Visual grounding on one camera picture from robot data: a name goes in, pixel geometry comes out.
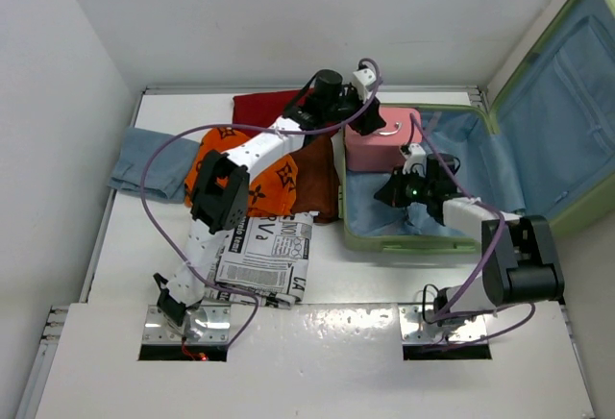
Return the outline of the pink cosmetic case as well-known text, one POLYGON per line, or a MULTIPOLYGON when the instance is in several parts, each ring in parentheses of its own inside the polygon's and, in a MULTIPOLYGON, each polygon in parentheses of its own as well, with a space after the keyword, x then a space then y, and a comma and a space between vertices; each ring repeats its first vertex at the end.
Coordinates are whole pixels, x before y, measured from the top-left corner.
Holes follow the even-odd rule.
POLYGON ((406 160, 400 148, 409 141, 422 141, 418 131, 411 131, 411 116, 421 123, 418 110, 380 106, 379 114, 385 126, 370 135, 361 136, 349 125, 346 126, 344 145, 349 170, 390 173, 395 166, 403 165, 406 160))

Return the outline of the orange patterned cloth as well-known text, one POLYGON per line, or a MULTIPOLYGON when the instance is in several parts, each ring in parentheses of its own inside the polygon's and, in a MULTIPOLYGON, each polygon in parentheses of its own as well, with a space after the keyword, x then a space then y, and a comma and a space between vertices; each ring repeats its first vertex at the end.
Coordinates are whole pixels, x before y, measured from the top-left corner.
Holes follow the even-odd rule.
MULTIPOLYGON (((184 179, 184 204, 192 205, 191 192, 195 186, 198 170, 202 159, 210 150, 219 153, 239 147, 250 140, 250 131, 239 131, 231 128, 215 128, 203 136, 197 156, 184 179)), ((297 162, 290 154, 275 160, 263 169, 256 177, 249 171, 251 182, 248 197, 248 212, 251 217, 287 216, 297 201, 297 183, 299 169, 297 162)))

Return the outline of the newspaper print cloth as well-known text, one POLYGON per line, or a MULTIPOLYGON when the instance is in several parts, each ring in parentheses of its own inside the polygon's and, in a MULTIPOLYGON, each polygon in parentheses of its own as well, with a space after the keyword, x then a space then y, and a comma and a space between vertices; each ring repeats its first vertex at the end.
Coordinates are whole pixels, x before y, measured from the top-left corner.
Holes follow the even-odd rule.
POLYGON ((246 217, 218 253, 215 282, 255 293, 263 307, 291 308, 304 299, 313 216, 246 217))

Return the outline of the green hard-shell suitcase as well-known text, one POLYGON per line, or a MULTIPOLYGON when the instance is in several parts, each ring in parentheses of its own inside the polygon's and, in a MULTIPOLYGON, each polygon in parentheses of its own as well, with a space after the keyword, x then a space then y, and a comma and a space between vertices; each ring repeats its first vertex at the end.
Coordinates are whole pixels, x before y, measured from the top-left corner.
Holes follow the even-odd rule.
POLYGON ((470 193, 584 229, 614 207, 614 0, 567 0, 487 109, 418 111, 470 193))

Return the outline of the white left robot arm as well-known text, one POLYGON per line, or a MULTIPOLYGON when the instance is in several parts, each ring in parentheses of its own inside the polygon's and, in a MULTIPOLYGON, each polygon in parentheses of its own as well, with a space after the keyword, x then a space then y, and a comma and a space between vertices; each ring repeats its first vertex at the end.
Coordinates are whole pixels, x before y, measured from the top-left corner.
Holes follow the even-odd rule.
POLYGON ((179 256, 184 265, 171 279, 157 276, 157 306, 176 327, 216 287, 209 277, 225 238, 245 219, 251 183, 277 161, 309 145, 317 136, 351 126, 369 135, 384 125, 376 93, 381 73, 362 59, 349 83, 330 69, 315 73, 283 107, 272 125, 260 128, 247 142, 219 152, 210 150, 197 164, 188 192, 191 202, 189 238, 179 256))

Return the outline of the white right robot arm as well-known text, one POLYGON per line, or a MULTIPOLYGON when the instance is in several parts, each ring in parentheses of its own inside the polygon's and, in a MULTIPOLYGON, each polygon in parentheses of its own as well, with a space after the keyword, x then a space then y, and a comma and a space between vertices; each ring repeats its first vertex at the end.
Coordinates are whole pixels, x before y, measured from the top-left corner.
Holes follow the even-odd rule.
POLYGON ((439 289, 424 321, 459 324, 515 305, 560 300, 565 281, 547 219, 502 212, 469 196, 455 178, 459 166, 452 155, 428 155, 421 173, 397 166, 374 195, 392 208, 420 204, 438 224, 464 233, 481 248, 470 276, 461 285, 439 289))

